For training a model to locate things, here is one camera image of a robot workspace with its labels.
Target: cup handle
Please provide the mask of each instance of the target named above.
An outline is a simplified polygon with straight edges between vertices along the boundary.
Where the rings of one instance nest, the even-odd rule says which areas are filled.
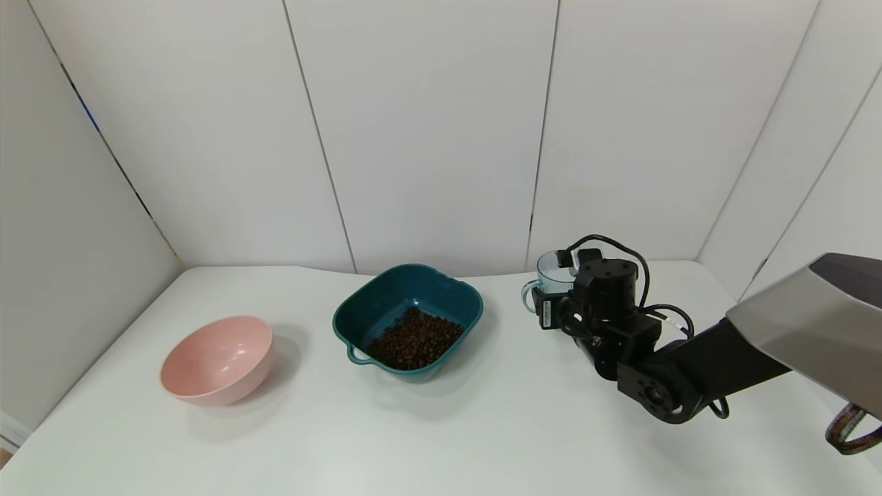
[[[520,289],[520,301],[524,304],[524,308],[529,310],[530,313],[536,313],[536,309],[530,306],[528,297],[530,295],[530,291],[532,291],[533,288],[537,286],[539,286],[539,280],[533,279],[527,284],[524,284],[524,287]]]
[[[349,355],[349,361],[356,365],[367,365],[373,364],[373,360],[365,360],[364,358],[359,358],[355,356],[355,346],[352,345],[351,342],[347,343],[346,354]]]

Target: pink bowl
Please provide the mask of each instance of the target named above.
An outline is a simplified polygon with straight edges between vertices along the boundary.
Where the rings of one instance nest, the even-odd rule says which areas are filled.
[[[266,379],[273,330],[257,317],[227,317],[201,327],[166,357],[160,381],[174,397],[199,406],[229,405]]]

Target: teal square bowl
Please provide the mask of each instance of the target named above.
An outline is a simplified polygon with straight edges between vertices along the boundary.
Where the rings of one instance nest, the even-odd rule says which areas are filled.
[[[463,331],[438,360],[421,369],[400,371],[381,364],[365,350],[411,306],[456,322]],[[431,379],[456,352],[481,318],[483,310],[484,302],[477,289],[432,267],[406,264],[378,275],[340,304],[333,315],[333,332],[346,343],[353,364],[373,364],[407,382],[424,382]],[[356,349],[367,358],[357,357]]]

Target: bowl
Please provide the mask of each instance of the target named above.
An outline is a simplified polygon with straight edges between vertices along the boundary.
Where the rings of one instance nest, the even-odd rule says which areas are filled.
[[[166,357],[160,381],[175,398],[199,406],[237,402],[273,366],[273,330],[257,317],[227,317],[201,327]]]
[[[408,371],[393,369],[365,350],[412,306],[456,322],[463,331],[459,339],[431,364]],[[333,316],[333,332],[346,344],[352,363],[373,364],[407,382],[424,382],[431,379],[462,344],[481,318],[483,309],[481,294],[475,288],[432,267],[406,264],[378,275],[340,304]],[[366,358],[359,358],[356,350]]]

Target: bowl handle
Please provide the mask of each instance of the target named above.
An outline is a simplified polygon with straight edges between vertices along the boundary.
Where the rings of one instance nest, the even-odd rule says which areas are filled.
[[[346,343],[346,346],[347,346],[346,352],[347,352],[347,355],[349,355],[349,361],[352,362],[353,364],[368,365],[368,364],[374,363],[373,359],[365,360],[363,358],[356,357],[355,356],[355,346],[353,346],[351,342]]]

